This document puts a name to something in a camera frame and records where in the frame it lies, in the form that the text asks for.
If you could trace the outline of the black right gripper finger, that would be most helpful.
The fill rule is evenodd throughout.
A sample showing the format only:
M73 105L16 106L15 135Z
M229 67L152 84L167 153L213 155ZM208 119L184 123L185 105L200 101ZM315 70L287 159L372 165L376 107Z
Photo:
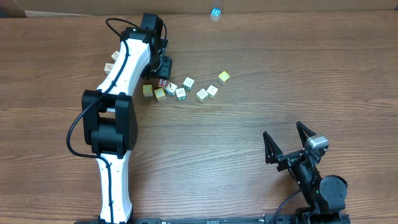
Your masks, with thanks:
M284 153L266 131L263 133L263 138L265 144L266 163L278 163L278 158L282 157Z
M301 121L296 122L296 127L303 148L313 148L314 147L313 137L316 136L317 134L308 127L306 127L306 125L304 125Z

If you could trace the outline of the number five green block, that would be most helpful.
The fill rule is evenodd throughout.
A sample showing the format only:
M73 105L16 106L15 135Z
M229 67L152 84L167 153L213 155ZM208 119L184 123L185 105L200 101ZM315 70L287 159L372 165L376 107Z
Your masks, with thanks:
M194 83L195 83L194 79L187 77L183 82L183 87L188 91L192 91Z

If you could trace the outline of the letter B wooden block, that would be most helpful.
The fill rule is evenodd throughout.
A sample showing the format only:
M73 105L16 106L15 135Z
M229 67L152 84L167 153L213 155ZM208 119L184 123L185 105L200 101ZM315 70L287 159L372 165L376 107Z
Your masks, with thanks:
M204 88L202 88L197 92L196 96L200 103L202 103L209 97L209 93Z

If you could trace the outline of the red number three block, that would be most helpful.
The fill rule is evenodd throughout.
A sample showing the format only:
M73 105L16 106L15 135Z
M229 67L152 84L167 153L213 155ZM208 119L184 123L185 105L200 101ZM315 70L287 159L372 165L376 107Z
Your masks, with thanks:
M159 82L158 82L158 87L159 88L166 89L168 85L169 85L169 81L166 80L166 79L160 79Z

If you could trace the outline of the letter A wooden block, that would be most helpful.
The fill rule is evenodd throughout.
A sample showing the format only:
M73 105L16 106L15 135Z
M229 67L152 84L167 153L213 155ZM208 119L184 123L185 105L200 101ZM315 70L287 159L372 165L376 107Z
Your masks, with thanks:
M187 97L185 89L184 88L176 89L176 97L177 97L178 101L185 100Z

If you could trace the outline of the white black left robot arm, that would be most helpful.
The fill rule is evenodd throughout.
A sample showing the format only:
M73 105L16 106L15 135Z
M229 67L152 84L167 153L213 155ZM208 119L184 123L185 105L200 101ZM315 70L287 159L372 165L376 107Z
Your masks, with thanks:
M138 126L132 96L139 79L168 80L172 59L165 54L167 28L156 14L144 14L139 26L130 22L117 34L119 55L106 79L81 98L84 138L97 160L102 207L95 223L131 223L128 164Z

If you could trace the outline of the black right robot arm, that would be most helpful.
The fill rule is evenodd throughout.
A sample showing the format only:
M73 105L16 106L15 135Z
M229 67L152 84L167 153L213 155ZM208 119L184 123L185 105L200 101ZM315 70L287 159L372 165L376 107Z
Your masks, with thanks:
M284 222L279 216L283 206L297 194L303 194L306 207L296 209L289 216L291 223L349 223L348 215L342 215L346 208L348 183L338 175L321 177L316 165L328 150L329 141L302 122L296 122L302 148L284 154L272 137L263 132L266 163L277 164L277 170L287 170L298 184L298 190L288 196L278 207L272 218L274 223Z

